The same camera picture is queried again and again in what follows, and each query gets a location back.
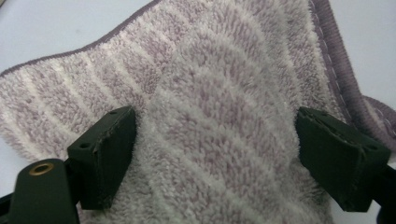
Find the fabric pile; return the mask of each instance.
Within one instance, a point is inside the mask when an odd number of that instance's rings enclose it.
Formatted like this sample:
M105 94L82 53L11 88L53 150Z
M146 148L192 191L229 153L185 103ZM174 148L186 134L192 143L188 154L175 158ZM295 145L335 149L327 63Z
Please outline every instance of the fabric pile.
M327 1L162 0L108 35L0 76L0 134L30 161L133 105L134 158L82 223L332 223L298 160L300 106L396 150L395 112L363 97Z

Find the gray towel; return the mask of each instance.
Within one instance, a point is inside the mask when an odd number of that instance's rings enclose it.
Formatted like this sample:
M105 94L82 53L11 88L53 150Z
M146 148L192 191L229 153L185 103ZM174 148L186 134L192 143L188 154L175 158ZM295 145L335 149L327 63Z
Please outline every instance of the gray towel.
M113 206L82 223L332 223L298 160L300 106L395 150L395 112L361 96L327 1L155 1L91 45L0 76L0 133L30 161L106 112L138 113Z

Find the black clamp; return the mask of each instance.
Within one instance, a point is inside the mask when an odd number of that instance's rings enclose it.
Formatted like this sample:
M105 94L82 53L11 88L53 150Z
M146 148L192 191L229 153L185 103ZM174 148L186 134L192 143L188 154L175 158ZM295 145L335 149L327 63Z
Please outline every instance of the black clamp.
M296 120L300 160L344 211L367 212L372 200L379 218L396 223L396 171L390 150L322 111L300 108Z
M136 137L130 106L104 115L68 149L63 162L25 167L15 191L0 200L0 224L79 223L82 209L109 208L132 159Z

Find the striped towel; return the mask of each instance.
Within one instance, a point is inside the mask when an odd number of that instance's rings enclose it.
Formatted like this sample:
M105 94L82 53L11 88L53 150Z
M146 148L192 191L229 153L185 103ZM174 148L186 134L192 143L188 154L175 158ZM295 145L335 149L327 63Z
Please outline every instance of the striped towel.
M332 223L298 160L300 106L396 150L395 111L363 97L327 1L162 0L108 35L0 76L0 134L37 161L106 112L138 113L113 206L82 223Z

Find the terry cloth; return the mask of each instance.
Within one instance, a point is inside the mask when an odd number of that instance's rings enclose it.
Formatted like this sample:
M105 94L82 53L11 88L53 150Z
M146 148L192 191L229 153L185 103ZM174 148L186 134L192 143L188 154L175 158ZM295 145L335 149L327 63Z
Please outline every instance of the terry cloth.
M332 223L298 160L300 106L396 151L395 111L361 95L328 1L162 0L98 41L0 76L0 133L29 161L106 112L138 114L134 158L82 223Z

